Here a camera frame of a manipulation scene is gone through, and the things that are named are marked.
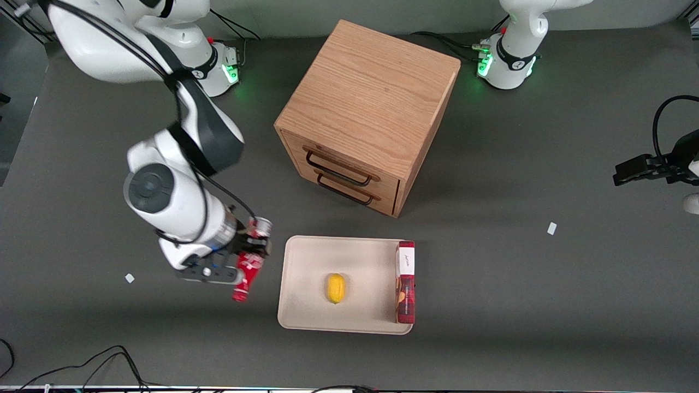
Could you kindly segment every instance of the green led light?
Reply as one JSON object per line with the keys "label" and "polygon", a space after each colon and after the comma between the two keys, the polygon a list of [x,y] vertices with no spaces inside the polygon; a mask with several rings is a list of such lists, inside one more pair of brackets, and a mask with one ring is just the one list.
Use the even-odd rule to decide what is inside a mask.
{"label": "green led light", "polygon": [[223,72],[226,74],[226,78],[228,78],[228,81],[234,85],[238,82],[238,67],[237,66],[230,66],[228,64],[221,64],[221,68],[223,69]]}
{"label": "green led light", "polygon": [[478,75],[485,77],[488,75],[488,70],[490,70],[490,65],[493,64],[493,55],[488,55],[485,59],[481,60],[481,65],[478,66]]}
{"label": "green led light", "polygon": [[531,60],[531,65],[529,66],[529,71],[526,72],[527,76],[531,75],[531,70],[534,69],[534,62],[536,62],[536,56],[534,56]]}

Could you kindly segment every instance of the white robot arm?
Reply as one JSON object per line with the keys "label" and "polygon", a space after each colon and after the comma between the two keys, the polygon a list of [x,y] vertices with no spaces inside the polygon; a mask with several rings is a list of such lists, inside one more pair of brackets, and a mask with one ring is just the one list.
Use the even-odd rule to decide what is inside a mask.
{"label": "white robot arm", "polygon": [[591,3],[593,0],[500,0],[510,14],[507,31],[481,41],[492,50],[478,68],[478,76],[498,89],[514,89],[531,74],[535,53],[549,31],[544,13],[567,10]]}
{"label": "white robot arm", "polygon": [[[178,8],[181,3],[187,8]],[[195,78],[192,67],[180,60],[202,59],[205,51],[195,45],[176,52],[172,43],[151,34],[157,29],[140,28],[143,17],[161,17],[168,7],[169,17],[178,22],[195,20],[205,15],[208,1],[40,0],[39,4],[69,57],[85,73],[114,83],[164,80],[175,93],[178,121],[128,151],[131,173],[124,198],[157,228],[161,249],[182,278],[240,285],[248,273],[228,264],[227,257],[224,263],[214,263],[213,257],[238,254],[253,257],[260,265],[271,223],[252,212],[249,226],[239,222],[232,208],[204,188],[201,176],[220,187],[208,176],[238,162],[243,136],[209,99],[202,86],[205,80]],[[165,31],[192,28],[169,27],[170,22],[153,25]],[[247,295],[250,282],[244,283]]]}

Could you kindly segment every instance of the wooden top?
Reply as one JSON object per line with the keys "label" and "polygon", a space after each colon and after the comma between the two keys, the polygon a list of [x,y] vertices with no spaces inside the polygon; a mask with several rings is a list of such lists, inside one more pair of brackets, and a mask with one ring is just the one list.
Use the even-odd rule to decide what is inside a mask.
{"label": "wooden top", "polygon": [[407,178],[460,67],[341,20],[275,126]]}

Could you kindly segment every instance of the drawer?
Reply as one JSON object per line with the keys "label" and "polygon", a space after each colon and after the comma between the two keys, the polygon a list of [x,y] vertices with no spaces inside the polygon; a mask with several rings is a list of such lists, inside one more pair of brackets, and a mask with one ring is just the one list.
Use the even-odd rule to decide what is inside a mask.
{"label": "drawer", "polygon": [[308,143],[289,132],[282,131],[281,134],[303,178],[317,184],[320,179],[321,187],[344,193],[345,197],[349,195],[358,203],[368,201],[370,208],[393,215],[397,179],[370,173],[356,164],[332,156],[322,146]]}
{"label": "drawer", "polygon": [[320,187],[328,191],[335,192],[351,201],[357,202],[360,205],[370,207],[376,211],[386,215],[393,215],[393,209],[396,202],[396,194],[392,195],[377,195],[366,190],[357,189],[343,181],[328,175],[317,169],[309,169],[303,167],[301,177],[318,184]]}

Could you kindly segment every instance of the white label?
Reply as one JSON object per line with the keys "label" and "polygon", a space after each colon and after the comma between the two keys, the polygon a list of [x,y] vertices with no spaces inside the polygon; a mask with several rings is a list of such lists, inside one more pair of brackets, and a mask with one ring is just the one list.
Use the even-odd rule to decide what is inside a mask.
{"label": "white label", "polygon": [[415,275],[415,248],[414,247],[399,247],[398,248],[398,274]]}

